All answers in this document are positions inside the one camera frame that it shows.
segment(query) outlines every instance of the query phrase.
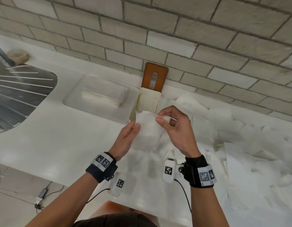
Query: wrist strap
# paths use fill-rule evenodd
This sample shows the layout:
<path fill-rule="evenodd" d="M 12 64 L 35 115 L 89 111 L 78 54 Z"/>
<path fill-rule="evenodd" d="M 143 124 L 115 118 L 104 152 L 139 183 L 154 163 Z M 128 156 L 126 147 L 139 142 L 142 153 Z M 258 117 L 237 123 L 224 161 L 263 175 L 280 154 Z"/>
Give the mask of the wrist strap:
<path fill-rule="evenodd" d="M 90 173 L 98 183 L 101 183 L 104 179 L 109 181 L 118 168 L 116 162 L 116 159 L 110 153 L 103 152 L 92 160 L 86 172 Z"/>
<path fill-rule="evenodd" d="M 195 188 L 211 188 L 216 183 L 216 178 L 211 165 L 208 165 L 205 157 L 185 158 L 186 162 L 182 169 L 184 179 L 190 186 Z"/>

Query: white countertop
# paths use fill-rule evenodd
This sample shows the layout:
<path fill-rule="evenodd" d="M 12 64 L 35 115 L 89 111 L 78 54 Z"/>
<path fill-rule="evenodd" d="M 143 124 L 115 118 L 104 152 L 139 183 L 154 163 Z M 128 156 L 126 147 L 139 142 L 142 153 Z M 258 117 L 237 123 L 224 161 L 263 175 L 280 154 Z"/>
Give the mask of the white countertop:
<path fill-rule="evenodd" d="M 19 126 L 0 133 L 0 164 L 70 186 L 84 172 L 97 153 L 108 151 L 123 125 L 65 106 L 62 100 L 80 78 L 93 73 L 140 87 L 142 78 L 34 45 L 0 36 L 7 51 L 23 48 L 31 54 L 28 64 L 57 75 L 57 86 Z M 165 85 L 162 96 L 176 99 L 188 91 Z M 206 107 L 230 107 L 233 116 L 244 122 L 271 126 L 292 136 L 292 123 L 195 94 Z M 127 172 L 135 153 L 130 150 L 118 171 Z M 162 180 L 162 162 L 147 155 L 127 177 L 122 194 L 112 200 L 141 211 L 192 226 L 185 195 L 178 183 Z M 97 190 L 106 188 L 102 183 Z M 185 188 L 190 197 L 189 187 Z"/>

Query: left hand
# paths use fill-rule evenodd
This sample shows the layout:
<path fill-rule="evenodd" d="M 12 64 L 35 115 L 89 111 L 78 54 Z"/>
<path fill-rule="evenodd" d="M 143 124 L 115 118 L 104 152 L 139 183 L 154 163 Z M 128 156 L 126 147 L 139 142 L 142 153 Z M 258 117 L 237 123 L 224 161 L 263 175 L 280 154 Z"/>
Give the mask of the left hand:
<path fill-rule="evenodd" d="M 133 120 L 121 129 L 119 136 L 108 151 L 117 161 L 121 160 L 127 154 L 140 128 L 141 125 L 138 122 L 135 123 L 135 120 Z"/>

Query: finger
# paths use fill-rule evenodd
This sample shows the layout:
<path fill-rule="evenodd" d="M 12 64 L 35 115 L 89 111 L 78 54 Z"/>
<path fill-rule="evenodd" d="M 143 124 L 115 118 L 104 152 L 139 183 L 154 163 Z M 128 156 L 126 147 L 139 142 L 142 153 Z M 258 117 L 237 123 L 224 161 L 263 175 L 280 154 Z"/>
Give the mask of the finger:
<path fill-rule="evenodd" d="M 163 115 L 168 115 L 174 119 L 178 119 L 181 115 L 184 115 L 183 112 L 181 112 L 180 110 L 178 110 L 178 108 L 176 108 L 175 106 L 170 106 L 170 107 L 166 107 L 163 110 L 161 110 L 158 114 L 158 116 L 163 116 Z"/>
<path fill-rule="evenodd" d="M 173 128 L 166 120 L 164 120 L 163 118 L 157 117 L 155 119 L 155 121 L 161 126 L 163 127 L 167 133 Z"/>
<path fill-rule="evenodd" d="M 137 134 L 140 132 L 141 125 L 137 122 L 132 129 L 131 133 L 127 136 L 127 139 L 129 139 L 131 142 L 134 140 L 134 138 L 137 136 Z"/>
<path fill-rule="evenodd" d="M 129 122 L 125 127 L 122 128 L 120 134 L 121 134 L 124 138 L 127 137 L 127 136 L 131 133 L 131 131 L 132 131 L 134 125 L 135 125 L 135 120 L 132 120 L 132 121 Z"/>
<path fill-rule="evenodd" d="M 171 126 L 175 126 L 175 125 L 176 125 L 176 123 L 177 123 L 177 121 L 176 121 L 176 120 L 174 120 L 174 119 L 170 119 L 170 122 L 169 122 L 169 124 L 170 124 Z"/>

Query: floor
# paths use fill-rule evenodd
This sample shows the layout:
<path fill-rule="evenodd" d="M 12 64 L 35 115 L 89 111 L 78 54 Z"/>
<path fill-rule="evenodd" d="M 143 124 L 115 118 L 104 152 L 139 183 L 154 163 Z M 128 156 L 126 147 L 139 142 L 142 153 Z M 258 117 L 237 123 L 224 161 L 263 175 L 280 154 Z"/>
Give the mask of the floor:
<path fill-rule="evenodd" d="M 0 182 L 0 227 L 23 227 L 37 214 L 34 208 L 36 197 L 43 188 L 47 187 L 50 181 L 2 164 L 0 164 L 0 174 L 5 176 Z M 62 187 L 61 184 L 50 183 L 47 194 L 59 190 L 60 192 L 44 199 L 42 206 L 47 206 L 67 188 L 62 189 Z M 87 219 L 107 201 L 107 198 L 106 193 L 103 192 L 88 203 L 79 215 L 78 220 Z M 184 227 L 162 218 L 159 218 L 159 224 L 161 227 Z"/>

